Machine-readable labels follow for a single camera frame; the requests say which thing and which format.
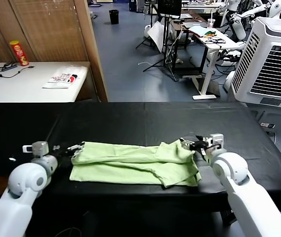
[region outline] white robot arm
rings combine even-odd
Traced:
[[[256,4],[256,7],[249,11],[246,11],[242,14],[237,14],[237,7],[238,7],[239,3],[241,2],[241,0],[236,0],[236,1],[230,0],[228,2],[227,9],[232,14],[230,14],[230,20],[226,24],[224,24],[222,27],[231,25],[238,40],[243,40],[246,37],[246,33],[241,24],[241,19],[254,15],[256,13],[265,11],[267,9],[270,9],[269,17],[273,17],[273,18],[280,17],[281,0],[275,0],[274,2],[269,2],[267,4],[263,4],[261,0],[252,0],[252,1]]]
[[[247,162],[238,154],[227,152],[224,136],[197,136],[192,142],[181,138],[182,147],[198,151],[211,165],[215,176],[228,194],[228,203],[247,237],[280,237],[281,213],[268,192],[248,170]]]
[[[82,146],[75,145],[67,152],[70,156],[76,156],[81,149]],[[32,217],[32,205],[50,183],[58,166],[56,157],[48,155],[47,142],[23,146],[23,151],[33,153],[34,159],[31,163],[16,167],[8,178],[7,187],[0,198],[0,237],[24,236]]]

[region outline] black trash bin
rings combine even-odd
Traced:
[[[109,12],[110,12],[111,24],[118,24],[119,23],[119,11],[118,10],[109,10]]]

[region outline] cup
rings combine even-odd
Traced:
[[[208,19],[207,20],[207,28],[213,28],[215,23],[215,19]]]

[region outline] light green cloth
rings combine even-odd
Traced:
[[[85,142],[72,159],[70,180],[120,184],[197,186],[201,179],[192,152],[179,140],[159,146],[141,147]]]

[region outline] blue floor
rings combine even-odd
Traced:
[[[120,11],[120,23],[111,25],[109,10]],[[90,8],[97,14],[93,20],[93,28],[99,49],[100,59],[105,75],[106,86],[111,102],[193,102],[192,95],[198,92],[191,81],[174,82],[162,69],[153,68],[142,72],[149,62],[151,64],[162,58],[157,50],[147,46],[135,47],[143,40],[144,27],[150,23],[150,17],[141,13],[130,12],[128,4],[103,4],[100,8]],[[203,47],[192,45],[187,50],[179,50],[179,58],[186,63],[190,56],[198,65],[201,61]],[[225,75],[213,78],[223,84]],[[221,98],[226,100],[227,95],[222,86]],[[281,151],[281,131],[277,133],[276,146]],[[243,236],[238,223],[234,223],[228,230],[219,232],[218,236]]]

